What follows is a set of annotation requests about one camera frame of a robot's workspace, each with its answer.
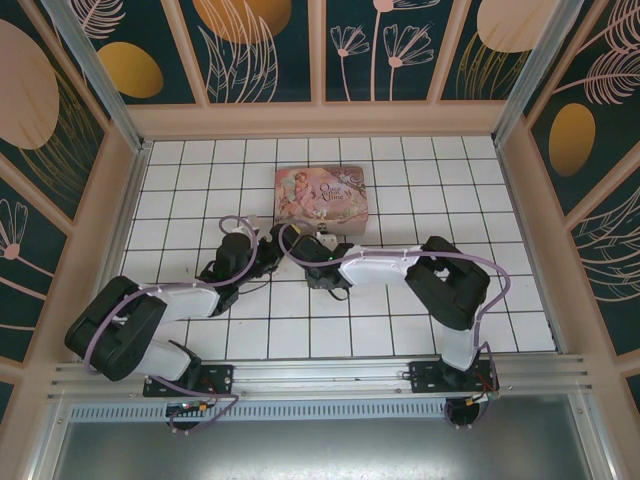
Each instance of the black grout line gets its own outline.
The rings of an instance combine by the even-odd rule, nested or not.
[[[180,152],[180,162],[182,162],[182,156],[184,155],[184,147],[185,143],[182,143],[182,152]],[[178,167],[178,173],[176,175],[176,182],[174,186],[173,196],[171,197],[171,207],[169,208],[169,216],[171,216],[171,210],[173,210],[173,202],[176,198],[176,190],[178,188],[178,179],[180,178],[180,168]],[[167,238],[169,237],[169,227],[171,226],[171,222],[167,220],[167,229],[164,232],[164,239],[162,241],[162,253],[160,253],[160,263],[158,265],[158,274],[156,275],[156,283],[160,282],[160,271],[162,270],[162,260],[164,259],[164,251],[167,246]]]
[[[469,160],[469,154],[467,153],[467,146],[465,145],[464,141],[462,142],[462,147],[464,148],[464,153],[467,156],[467,162],[469,164],[469,170],[471,170],[471,161]],[[474,181],[473,189],[476,192],[476,198],[478,199],[478,205],[480,206],[480,213],[482,214],[482,224],[484,225],[484,229],[485,229],[485,232],[487,234],[487,238],[489,239],[489,249],[491,250],[491,257],[493,259],[493,262],[497,263],[496,255],[495,255],[495,252],[493,250],[493,246],[491,244],[491,236],[489,235],[489,227],[487,227],[487,222],[486,222],[486,219],[485,219],[485,216],[484,216],[485,212],[484,212],[484,210],[482,210],[482,204],[480,203],[480,194],[478,193],[478,186],[475,184],[475,179],[473,178],[473,171],[471,172],[471,178]],[[498,278],[498,284],[500,285],[500,288],[504,288],[504,285],[502,285],[502,279],[501,278]],[[509,325],[511,326],[511,333],[513,335],[513,340],[515,342],[516,350],[518,352],[520,352],[520,347],[518,347],[518,339],[516,338],[516,331],[513,328],[513,322],[511,321],[511,315],[509,313],[509,305],[507,305],[507,299],[504,298],[503,301],[504,301],[504,308],[507,310],[507,318],[509,319]]]

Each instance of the wire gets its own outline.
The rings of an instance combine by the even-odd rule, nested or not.
[[[222,217],[220,219],[220,221],[218,222],[218,227],[223,232],[226,232],[226,230],[224,229],[223,223],[225,221],[227,221],[227,220],[238,220],[240,223],[242,223],[249,230],[249,234],[250,234],[250,237],[251,237],[252,252],[251,252],[251,258],[249,259],[249,263],[247,263],[246,267],[244,267],[240,272],[238,272],[233,277],[231,277],[231,278],[229,278],[227,280],[223,280],[221,282],[214,282],[214,283],[195,283],[195,282],[192,282],[192,283],[169,283],[169,284],[164,284],[164,285],[155,285],[153,287],[142,288],[142,289],[138,290],[137,292],[132,293],[128,297],[125,297],[122,301],[120,301],[107,314],[107,316],[104,318],[104,320],[102,321],[100,326],[96,329],[96,333],[94,333],[93,337],[91,337],[91,340],[89,341],[89,345],[87,346],[87,351],[84,354],[84,360],[83,360],[84,369],[86,370],[87,373],[89,373],[90,375],[98,375],[99,374],[99,372],[97,370],[94,370],[93,367],[91,366],[91,357],[92,357],[93,352],[94,352],[94,350],[96,348],[96,345],[98,344],[98,340],[100,340],[100,337],[102,336],[104,331],[107,329],[107,327],[109,326],[111,321],[116,317],[116,315],[124,307],[126,307],[131,302],[133,302],[136,298],[141,297],[143,295],[146,295],[147,293],[162,292],[162,290],[174,290],[174,289],[184,289],[184,288],[204,288],[204,289],[207,289],[207,290],[214,290],[215,291],[216,287],[224,287],[225,285],[230,285],[233,282],[239,280],[240,278],[242,278],[251,269],[251,267],[253,266],[253,264],[254,264],[254,262],[256,260],[256,256],[258,255],[258,236],[256,235],[256,232],[253,230],[253,227],[251,226],[251,224],[245,218],[239,217],[239,216],[236,216],[236,215],[227,215],[226,217]]]

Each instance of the purple cable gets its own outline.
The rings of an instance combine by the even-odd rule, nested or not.
[[[242,278],[242,276],[249,271],[249,269],[253,266],[253,263],[256,260],[256,256],[258,255],[258,237],[257,237],[256,233],[254,232],[253,227],[251,226],[251,224],[247,220],[245,220],[244,218],[236,216],[236,215],[227,215],[226,217],[222,217],[220,219],[220,221],[218,222],[218,227],[223,232],[225,232],[226,230],[224,230],[222,224],[224,222],[226,222],[227,220],[238,220],[245,227],[247,227],[247,229],[249,230],[249,233],[251,234],[252,252],[251,252],[251,258],[249,259],[249,263],[247,264],[247,266],[244,269],[242,269],[242,271],[240,271],[238,274],[234,275],[233,277],[229,278],[228,280],[223,280],[222,282],[217,282],[217,283],[194,283],[194,282],[191,282],[191,283],[169,283],[169,284],[165,284],[165,285],[154,285],[153,287],[142,288],[142,289],[138,290],[137,292],[129,295],[128,297],[125,297],[124,299],[122,299],[122,301],[120,301],[113,308],[113,310],[111,310],[107,314],[107,316],[104,318],[103,322],[97,328],[96,333],[93,335],[93,337],[91,337],[91,341],[89,342],[89,345],[87,346],[87,351],[84,354],[84,360],[83,360],[84,369],[87,371],[87,373],[89,373],[91,375],[98,375],[99,374],[99,372],[93,370],[93,368],[91,367],[91,356],[93,355],[93,352],[94,352],[94,350],[96,348],[96,345],[98,344],[98,341],[100,340],[100,337],[102,336],[104,331],[107,329],[107,327],[109,326],[111,321],[115,318],[115,316],[120,312],[120,310],[122,310],[124,307],[129,305],[129,303],[134,301],[136,298],[141,297],[142,295],[145,295],[147,293],[159,292],[159,291],[162,291],[163,289],[164,290],[174,290],[174,289],[181,289],[181,288],[208,288],[208,289],[212,289],[212,288],[215,288],[215,287],[224,287],[225,285],[229,285],[229,284],[235,282],[236,280]]]

